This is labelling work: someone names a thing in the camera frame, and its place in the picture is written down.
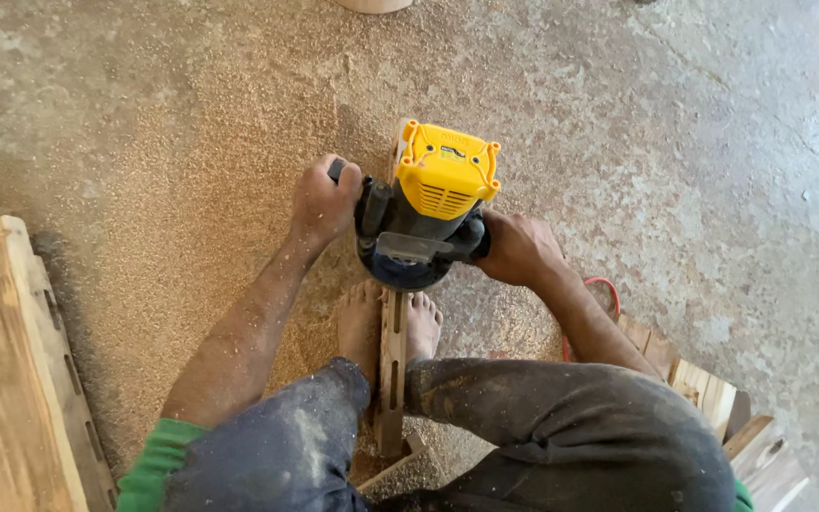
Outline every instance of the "person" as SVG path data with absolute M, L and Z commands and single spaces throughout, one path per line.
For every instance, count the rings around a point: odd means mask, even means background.
M 580 363 L 436 359 L 443 313 L 414 294 L 407 413 L 496 448 L 441 489 L 367 502 L 347 475 L 377 382 L 381 285 L 357 284 L 339 300 L 339 357 L 265 396 L 300 283 L 352 222 L 361 174 L 349 163 L 335 184 L 326 173 L 335 157 L 307 167 L 289 235 L 182 370 L 120 479 L 120 512 L 751 509 L 706 420 L 608 318 L 548 224 L 493 210 L 491 252 L 476 264 L 533 290 Z

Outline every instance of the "concrete floor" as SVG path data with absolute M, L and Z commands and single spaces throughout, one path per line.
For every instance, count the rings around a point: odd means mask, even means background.
M 813 475 L 792 509 L 819 510 L 819 0 L 0 0 L 0 214 L 46 260 L 116 475 L 284 235 L 300 165 L 381 175 L 404 116 L 499 141 L 497 208 L 751 390 Z M 361 276 L 347 239 L 318 262 L 275 385 L 331 352 Z M 528 292 L 458 268 L 433 293 L 443 355 L 558 357 Z

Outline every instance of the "bare foot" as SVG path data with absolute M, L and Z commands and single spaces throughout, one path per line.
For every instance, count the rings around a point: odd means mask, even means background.
M 381 285 L 367 280 L 350 288 L 337 303 L 340 355 L 357 364 L 372 389 L 378 384 L 381 350 Z
M 441 339 L 444 315 L 435 301 L 425 293 L 417 292 L 409 302 L 407 317 L 407 363 L 413 359 L 433 359 Z

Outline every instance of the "wooden plank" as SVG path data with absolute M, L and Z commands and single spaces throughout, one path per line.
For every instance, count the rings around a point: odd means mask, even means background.
M 650 339 L 646 342 L 646 350 L 643 357 L 654 367 L 656 373 L 664 380 L 669 380 L 673 365 L 677 356 L 675 348 L 663 336 L 656 332 L 650 333 Z
M 64 429 L 84 488 L 87 508 L 92 512 L 112 511 L 118 504 L 116 482 L 103 454 L 84 387 L 74 366 L 62 313 L 55 301 L 46 266 L 39 256 L 34 256 L 34 260 L 35 268 L 30 272 L 29 278 L 32 295 L 36 299 L 35 311 L 40 313 L 37 328 L 40 336 L 45 339 L 44 346 L 48 354 L 46 363 L 49 365 L 51 378 L 56 383 Z
M 403 386 L 406 370 L 408 293 L 388 290 L 381 311 L 381 377 L 375 439 L 382 457 L 400 457 L 403 446 Z
M 377 475 L 372 476 L 356 490 L 358 490 L 360 493 L 366 492 L 372 485 L 381 482 L 381 480 L 387 478 L 388 475 L 399 471 L 400 468 L 424 454 L 428 449 L 425 442 L 422 441 L 422 437 L 417 432 L 413 432 L 409 435 L 409 437 L 407 437 L 407 448 L 410 450 L 409 455 L 388 466 L 384 471 L 381 471 Z
M 626 314 L 618 316 L 618 328 L 637 347 L 637 351 L 643 354 L 646 351 L 646 343 L 650 341 L 650 328 L 634 320 Z
M 725 451 L 756 512 L 781 512 L 810 481 L 771 416 L 752 418 Z
M 732 412 L 729 413 L 729 423 L 725 426 L 723 441 L 731 440 L 749 421 L 751 421 L 751 394 L 739 391 L 735 394 L 735 402 L 732 404 Z
M 729 460 L 734 460 L 772 422 L 772 416 L 759 414 L 748 420 L 745 426 L 722 447 L 725 450 L 725 455 L 729 457 Z
M 61 400 L 74 388 L 64 340 L 41 329 L 53 319 L 35 297 L 39 272 L 24 223 L 0 217 L 0 511 L 112 510 L 106 493 L 85 495 L 75 465 L 65 418 L 76 402 Z
M 735 386 L 684 359 L 675 362 L 669 385 L 706 416 L 717 439 L 722 442 L 738 391 Z
M 412 0 L 337 0 L 349 10 L 364 15 L 384 15 L 412 5 Z

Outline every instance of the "red cord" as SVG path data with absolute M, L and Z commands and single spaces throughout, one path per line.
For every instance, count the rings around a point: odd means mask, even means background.
M 611 300 L 615 304 L 615 318 L 617 319 L 621 314 L 621 303 L 618 300 L 618 290 L 615 290 L 615 285 L 611 284 L 611 281 L 605 279 L 604 277 L 590 277 L 583 282 L 583 284 L 591 283 L 605 283 L 609 285 L 609 290 L 611 290 Z M 562 357 L 565 363 L 569 363 L 571 361 L 568 337 L 564 334 L 562 334 Z

